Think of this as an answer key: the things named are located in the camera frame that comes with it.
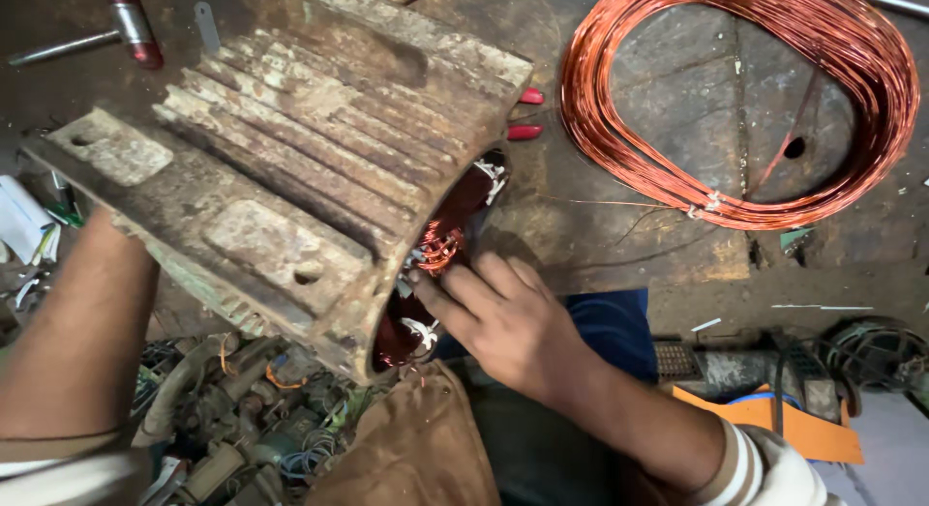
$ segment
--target mounting hole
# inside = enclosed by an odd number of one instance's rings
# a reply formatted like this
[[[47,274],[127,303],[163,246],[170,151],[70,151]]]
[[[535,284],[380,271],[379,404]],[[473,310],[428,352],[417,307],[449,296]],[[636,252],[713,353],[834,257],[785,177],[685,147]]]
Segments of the mounting hole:
[[[804,152],[807,151],[807,141],[804,140],[803,136],[798,136],[794,138],[787,147],[784,149],[784,157],[787,159],[796,159],[804,155]]]
[[[297,285],[308,286],[308,285],[312,285],[313,283],[316,283],[317,281],[319,281],[319,276],[317,275],[307,274],[307,273],[302,273],[302,272],[294,273],[294,282]]]
[[[93,144],[93,142],[91,142],[90,140],[87,140],[87,138],[83,138],[83,137],[81,137],[81,136],[74,136],[74,137],[71,139],[71,144],[74,145],[75,147],[86,147],[86,146],[89,145],[89,144]]]

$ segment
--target orange wire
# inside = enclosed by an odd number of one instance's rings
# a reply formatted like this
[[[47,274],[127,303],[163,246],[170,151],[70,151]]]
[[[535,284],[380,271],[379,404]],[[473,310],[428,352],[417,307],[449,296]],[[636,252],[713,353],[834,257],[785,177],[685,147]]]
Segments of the orange wire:
[[[687,3],[761,25],[843,85],[858,114],[857,129],[845,166],[819,191],[781,203],[717,193],[620,118],[610,68],[622,39],[648,16]],[[834,214],[885,178],[912,137],[920,103],[916,71],[900,32],[863,0],[600,0],[564,53],[562,121],[587,156],[636,191],[725,227],[776,230]]]
[[[268,381],[271,381],[274,383],[274,386],[277,386],[278,388],[281,388],[282,390],[291,390],[294,388],[300,388],[304,384],[307,384],[307,381],[309,381],[307,378],[303,378],[303,381],[300,381],[296,384],[282,384],[274,377],[274,374],[271,372],[270,362],[268,362],[268,366],[265,367],[265,376],[268,377]]]
[[[226,334],[223,337],[223,342],[219,344],[219,366],[222,367],[223,373],[230,377],[238,377],[239,373],[232,366],[226,365],[226,340],[229,339],[229,335],[232,332]]]

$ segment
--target blue fabric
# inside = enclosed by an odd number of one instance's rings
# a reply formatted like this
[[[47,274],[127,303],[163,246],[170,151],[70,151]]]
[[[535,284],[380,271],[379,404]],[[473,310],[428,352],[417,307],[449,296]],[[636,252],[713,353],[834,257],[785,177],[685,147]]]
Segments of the blue fabric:
[[[581,338],[594,352],[639,381],[658,382],[658,358],[645,315],[648,289],[569,296],[565,307]],[[446,334],[433,357],[447,361],[469,353]]]

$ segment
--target brown cloth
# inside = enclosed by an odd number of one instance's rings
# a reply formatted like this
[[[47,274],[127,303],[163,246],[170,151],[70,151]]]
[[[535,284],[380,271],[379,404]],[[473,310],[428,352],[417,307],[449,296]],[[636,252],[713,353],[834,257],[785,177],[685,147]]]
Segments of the brown cloth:
[[[308,505],[500,504],[461,381],[441,361],[417,370],[364,413]]]

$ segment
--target hand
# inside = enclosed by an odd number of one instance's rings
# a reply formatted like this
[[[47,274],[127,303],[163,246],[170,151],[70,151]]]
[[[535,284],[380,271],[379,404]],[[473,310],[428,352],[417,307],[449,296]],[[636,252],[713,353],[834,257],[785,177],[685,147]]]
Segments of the hand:
[[[474,270],[452,266],[445,290],[419,271],[413,291],[426,310],[478,359],[495,380],[557,407],[572,391],[572,373],[599,357],[532,267],[485,253]]]

